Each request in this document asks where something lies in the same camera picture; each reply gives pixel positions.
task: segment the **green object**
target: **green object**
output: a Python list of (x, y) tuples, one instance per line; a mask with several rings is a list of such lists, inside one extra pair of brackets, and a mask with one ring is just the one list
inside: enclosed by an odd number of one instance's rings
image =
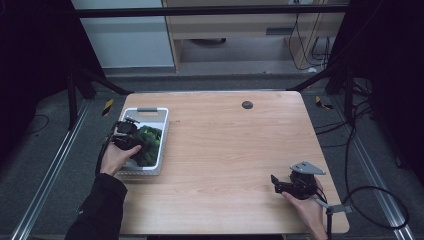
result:
[(131, 158), (134, 159), (140, 167), (152, 167), (156, 165), (158, 160), (160, 138), (162, 130), (142, 126), (134, 133), (134, 138), (146, 143), (146, 145)]

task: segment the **left hand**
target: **left hand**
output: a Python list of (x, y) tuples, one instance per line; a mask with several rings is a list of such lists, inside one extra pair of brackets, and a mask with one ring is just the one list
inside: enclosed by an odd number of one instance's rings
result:
[(132, 149), (124, 151), (119, 149), (115, 144), (109, 143), (105, 154), (103, 155), (100, 173), (106, 173), (111, 176), (115, 176), (119, 169), (124, 166), (128, 158), (136, 154), (138, 151), (140, 151), (140, 149), (141, 146), (138, 145)]

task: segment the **black curtain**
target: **black curtain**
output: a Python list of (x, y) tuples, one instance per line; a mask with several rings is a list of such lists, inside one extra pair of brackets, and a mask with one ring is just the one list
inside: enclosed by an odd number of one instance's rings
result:
[[(354, 77), (371, 81), (370, 100), (380, 126), (403, 166), (424, 184), (424, 1), (367, 4), (368, 10), (346, 14), (330, 61), (346, 61)], [(343, 80), (333, 76), (329, 85)]]
[(49, 16), (54, 10), (74, 10), (71, 1), (0, 1), (4, 3), (0, 4), (2, 166), (33, 119), (38, 102), (65, 90), (74, 67), (105, 75), (80, 20)]

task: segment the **black sleeve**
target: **black sleeve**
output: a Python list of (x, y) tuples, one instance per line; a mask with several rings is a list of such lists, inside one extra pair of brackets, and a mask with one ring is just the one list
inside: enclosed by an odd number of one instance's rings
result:
[(97, 175), (65, 239), (118, 240), (126, 194), (127, 188), (118, 179), (107, 174)]

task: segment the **right hand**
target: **right hand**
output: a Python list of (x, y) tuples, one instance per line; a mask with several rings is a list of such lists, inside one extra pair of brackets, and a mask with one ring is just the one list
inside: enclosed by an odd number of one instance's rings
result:
[[(316, 179), (317, 186), (322, 190), (321, 183)], [(323, 224), (323, 207), (316, 202), (318, 196), (314, 195), (305, 200), (299, 200), (288, 192), (282, 192), (281, 195), (289, 201), (297, 210), (300, 218), (308, 227), (313, 239), (327, 239), (327, 233)]]

